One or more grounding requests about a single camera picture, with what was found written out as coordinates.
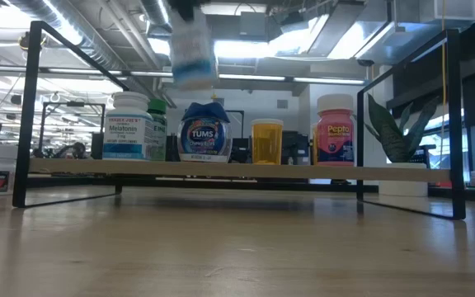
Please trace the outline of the blue Tums bottle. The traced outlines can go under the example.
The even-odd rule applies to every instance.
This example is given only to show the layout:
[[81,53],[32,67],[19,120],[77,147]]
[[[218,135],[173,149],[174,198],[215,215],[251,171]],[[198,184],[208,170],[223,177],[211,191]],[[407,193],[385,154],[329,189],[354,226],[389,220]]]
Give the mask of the blue Tums bottle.
[[181,118],[177,141],[182,162],[228,163],[233,139],[223,106],[191,103]]

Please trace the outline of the green caffeine bottle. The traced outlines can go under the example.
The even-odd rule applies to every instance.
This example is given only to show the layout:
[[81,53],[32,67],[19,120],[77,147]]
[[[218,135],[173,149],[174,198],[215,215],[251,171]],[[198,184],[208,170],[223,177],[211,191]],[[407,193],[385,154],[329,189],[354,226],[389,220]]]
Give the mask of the green caffeine bottle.
[[151,99],[148,104],[148,113],[153,118],[152,160],[165,161],[167,148],[167,103],[160,99]]

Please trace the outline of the silver ventilation duct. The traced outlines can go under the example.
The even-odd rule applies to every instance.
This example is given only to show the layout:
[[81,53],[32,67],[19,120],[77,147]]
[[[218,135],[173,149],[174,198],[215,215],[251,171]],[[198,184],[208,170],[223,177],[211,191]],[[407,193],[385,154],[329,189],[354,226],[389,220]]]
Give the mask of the silver ventilation duct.
[[108,70],[127,70],[128,65],[106,43],[70,0],[6,0],[34,21],[44,21],[62,37]]

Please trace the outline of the snake plant in white pot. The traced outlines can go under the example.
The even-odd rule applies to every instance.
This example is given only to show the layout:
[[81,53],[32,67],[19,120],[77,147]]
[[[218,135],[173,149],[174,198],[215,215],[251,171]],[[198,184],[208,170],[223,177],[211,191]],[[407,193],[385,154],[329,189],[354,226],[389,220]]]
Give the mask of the snake plant in white pot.
[[[381,143],[384,153],[391,162],[388,167],[427,169],[426,165],[412,163],[411,160],[423,138],[425,127],[437,110],[440,99],[435,97],[421,109],[416,122],[404,134],[404,127],[410,119],[411,102],[403,111],[400,123],[392,114],[379,105],[371,94],[367,95],[370,125],[364,123],[366,129]],[[426,181],[380,181],[379,194],[385,196],[427,197]]]

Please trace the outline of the white melatonin bottle blue label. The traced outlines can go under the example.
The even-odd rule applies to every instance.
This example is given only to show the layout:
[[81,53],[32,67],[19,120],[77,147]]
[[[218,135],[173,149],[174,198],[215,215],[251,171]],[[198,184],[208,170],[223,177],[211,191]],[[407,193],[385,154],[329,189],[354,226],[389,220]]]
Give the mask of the white melatonin bottle blue label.
[[172,76],[181,90],[210,89],[218,80],[214,43],[205,14],[193,9],[193,18],[185,21],[171,10],[172,34],[169,41]]
[[154,132],[150,100],[137,92],[117,92],[112,98],[114,108],[105,115],[102,158],[150,161]]

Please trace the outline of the person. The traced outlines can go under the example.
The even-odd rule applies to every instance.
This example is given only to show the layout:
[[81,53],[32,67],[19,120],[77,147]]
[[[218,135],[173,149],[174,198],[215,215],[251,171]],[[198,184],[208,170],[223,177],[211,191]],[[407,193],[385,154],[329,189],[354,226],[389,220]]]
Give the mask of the person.
[[86,146],[81,142],[75,142],[61,148],[55,155],[55,158],[85,159]]

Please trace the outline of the long ceiling light strip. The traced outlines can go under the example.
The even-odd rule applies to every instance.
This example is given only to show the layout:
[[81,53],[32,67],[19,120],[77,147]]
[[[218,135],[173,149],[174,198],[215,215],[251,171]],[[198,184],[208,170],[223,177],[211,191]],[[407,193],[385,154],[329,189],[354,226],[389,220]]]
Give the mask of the long ceiling light strip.
[[[0,65],[0,72],[5,73],[24,73],[25,66],[6,66]],[[113,70],[101,71],[97,69],[80,69],[80,68],[46,68],[39,67],[40,73],[48,74],[67,74],[67,75],[87,75],[87,76],[106,76],[116,78],[172,78],[172,73],[158,71],[130,71],[130,70]],[[351,78],[310,78],[310,77],[291,77],[291,76],[272,76],[272,75],[252,75],[252,74],[226,74],[220,73],[219,79],[223,80],[241,80],[241,81],[261,81],[261,82],[277,82],[277,83],[311,83],[311,84],[340,84],[351,86],[364,86],[366,80]]]

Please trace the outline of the wooden shelf black metal frame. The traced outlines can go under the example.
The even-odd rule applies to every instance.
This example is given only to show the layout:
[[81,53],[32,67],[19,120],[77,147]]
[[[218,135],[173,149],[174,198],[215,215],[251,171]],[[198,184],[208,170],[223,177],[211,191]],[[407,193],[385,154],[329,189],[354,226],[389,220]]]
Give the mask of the wooden shelf black metal frame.
[[108,160],[68,160],[60,161],[44,158],[31,158],[31,137],[35,114],[35,95],[39,77],[40,43],[44,33],[51,35],[68,47],[78,57],[98,70],[107,78],[115,81],[116,76],[99,65],[94,59],[83,53],[69,42],[52,26],[44,21],[33,21],[30,27],[30,44],[25,70],[25,89],[21,112],[20,138],[16,161],[16,177],[12,206],[26,208],[26,190],[28,175],[31,172],[94,172],[114,174],[142,175],[196,175],[216,177],[267,177],[267,178],[341,178],[356,182],[356,199],[364,202],[364,182],[450,182],[452,201],[451,219],[465,219],[465,190],[463,181],[462,126],[461,126],[461,77],[459,67],[459,33],[445,30],[424,44],[427,50],[439,41],[445,41],[448,49],[447,69],[443,72],[443,89],[449,98],[449,141],[451,166],[448,170],[408,169],[393,167],[366,167],[364,165],[364,125],[357,123],[357,157],[354,167],[291,166],[291,165],[252,165],[222,163],[171,163]]

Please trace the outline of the black background gantry frame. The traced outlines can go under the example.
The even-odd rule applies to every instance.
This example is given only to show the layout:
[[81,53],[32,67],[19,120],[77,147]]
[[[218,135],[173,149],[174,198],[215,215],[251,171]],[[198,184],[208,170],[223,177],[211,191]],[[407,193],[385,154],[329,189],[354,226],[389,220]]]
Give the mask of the black background gantry frame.
[[105,131],[106,105],[83,100],[46,101],[39,123],[37,148],[34,158],[55,158],[64,146],[81,142],[86,146],[85,159],[91,157],[92,135]]

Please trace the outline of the black background equipment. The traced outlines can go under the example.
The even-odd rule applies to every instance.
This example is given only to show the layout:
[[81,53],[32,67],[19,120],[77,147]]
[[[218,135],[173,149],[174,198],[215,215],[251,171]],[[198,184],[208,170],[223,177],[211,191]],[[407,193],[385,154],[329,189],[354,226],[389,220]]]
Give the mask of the black background equipment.
[[282,132],[282,155],[283,165],[309,165],[310,161],[310,141],[307,134],[300,134],[298,131]]

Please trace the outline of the pink Pepto bottle white cap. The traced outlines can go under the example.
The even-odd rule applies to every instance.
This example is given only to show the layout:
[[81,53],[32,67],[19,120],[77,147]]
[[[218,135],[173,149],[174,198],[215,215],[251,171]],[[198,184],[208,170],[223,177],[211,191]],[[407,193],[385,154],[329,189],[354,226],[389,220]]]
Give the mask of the pink Pepto bottle white cap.
[[327,94],[317,99],[318,165],[354,166],[353,103],[351,95],[342,93]]

